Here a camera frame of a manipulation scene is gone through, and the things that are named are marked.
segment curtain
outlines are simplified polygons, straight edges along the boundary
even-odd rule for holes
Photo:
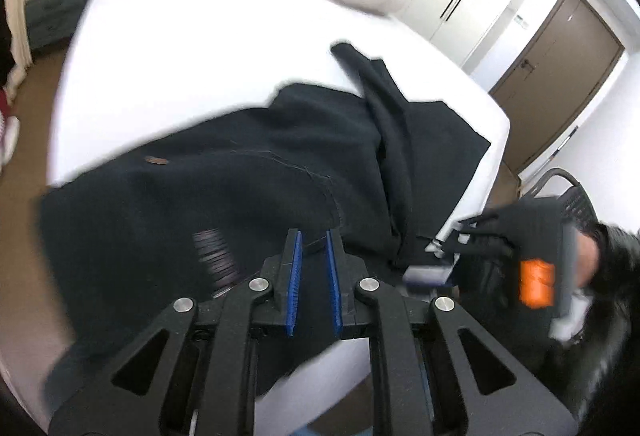
[[[17,87],[24,80],[26,70],[33,64],[27,36],[27,24],[24,17],[25,1],[4,0],[7,21],[13,38],[11,50],[16,64],[6,84],[6,93],[10,101],[14,99]]]

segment dark dresser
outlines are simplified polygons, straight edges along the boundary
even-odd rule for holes
[[[24,13],[31,51],[74,34],[88,0],[27,0]]]

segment orange strap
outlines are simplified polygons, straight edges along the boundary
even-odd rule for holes
[[[541,259],[530,259],[520,263],[520,301],[536,310],[554,305],[553,264]]]

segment mattress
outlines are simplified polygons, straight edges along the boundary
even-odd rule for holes
[[[385,61],[410,101],[443,100],[491,142],[440,235],[480,212],[509,121],[459,67],[393,17],[327,0],[90,0],[56,95],[47,179],[62,185],[134,146],[205,119],[266,106],[307,82],[357,93],[330,53],[346,40]],[[286,435],[369,373],[366,340],[342,342],[276,384],[257,435]]]

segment metal screw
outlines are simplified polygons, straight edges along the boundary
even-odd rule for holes
[[[174,310],[178,311],[178,313],[186,313],[193,308],[193,301],[188,297],[182,297],[174,302]]]
[[[375,279],[367,277],[366,279],[362,279],[360,281],[360,287],[364,291],[375,291],[378,288],[380,288],[380,283],[378,281],[376,281]]]
[[[440,311],[451,311],[455,306],[456,303],[449,297],[438,297],[436,299],[436,308]]]
[[[249,282],[249,288],[253,291],[265,291],[269,287],[269,281],[267,279],[263,279],[262,277],[258,277],[257,279],[253,279]]]

